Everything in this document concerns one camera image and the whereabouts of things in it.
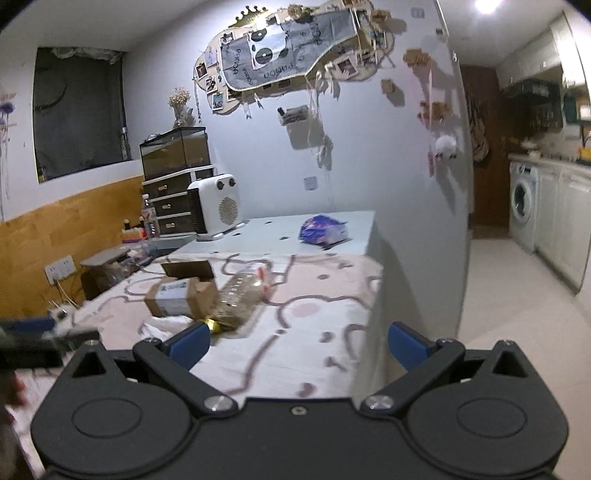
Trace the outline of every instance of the space heater grille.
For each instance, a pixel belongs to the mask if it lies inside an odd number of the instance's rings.
[[[233,224],[238,218],[238,205],[236,204],[236,200],[230,197],[225,197],[220,203],[219,213],[222,223],[225,223],[226,225]]]

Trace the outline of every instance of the kitchen cabinet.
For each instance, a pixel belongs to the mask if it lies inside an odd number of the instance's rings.
[[[583,64],[566,17],[562,15],[558,20],[554,21],[550,25],[550,30],[560,54],[565,87],[572,88],[585,85]]]
[[[550,30],[507,57],[496,69],[501,90],[560,65],[560,55]]]
[[[560,55],[552,33],[548,30],[518,50],[521,79],[531,78],[560,65]]]
[[[537,247],[546,258],[554,257],[554,218],[558,204],[558,174],[540,170],[538,186],[538,218],[536,221]]]
[[[591,241],[591,180],[565,174],[556,215],[556,260],[577,288],[583,283]]]
[[[496,76],[499,79],[501,90],[525,79],[521,71],[521,65],[519,64],[519,57],[516,54],[510,55],[497,67]]]
[[[591,180],[540,169],[537,249],[576,288],[583,283],[591,242]]]

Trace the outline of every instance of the ceiling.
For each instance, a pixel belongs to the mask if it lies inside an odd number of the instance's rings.
[[[206,0],[35,0],[9,25],[35,32],[40,46],[79,46],[128,51]],[[564,0],[503,0],[482,15],[475,0],[440,0],[450,46],[460,62],[496,67],[548,28]]]
[[[449,29],[450,47],[461,64],[496,67],[515,50],[548,29],[564,0],[503,0],[491,15],[475,0],[439,0]]]
[[[7,31],[38,36],[40,46],[128,51],[205,0],[35,0]]]

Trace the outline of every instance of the water bottle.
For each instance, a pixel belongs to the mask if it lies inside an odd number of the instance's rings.
[[[144,228],[148,238],[158,238],[160,236],[160,226],[156,220],[156,209],[150,205],[148,201],[149,195],[144,193],[142,199],[144,206],[142,207],[142,217],[144,217]]]
[[[219,293],[211,318],[224,330],[236,330],[246,323],[271,287],[271,267],[263,262],[249,263],[234,274]]]

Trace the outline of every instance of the wooden wall panel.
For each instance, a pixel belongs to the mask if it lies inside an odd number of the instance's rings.
[[[122,180],[68,197],[0,223],[0,318],[44,314],[48,301],[60,301],[44,267],[66,255],[76,275],[62,283],[77,302],[84,300],[80,260],[121,243],[123,220],[136,223],[142,177]]]

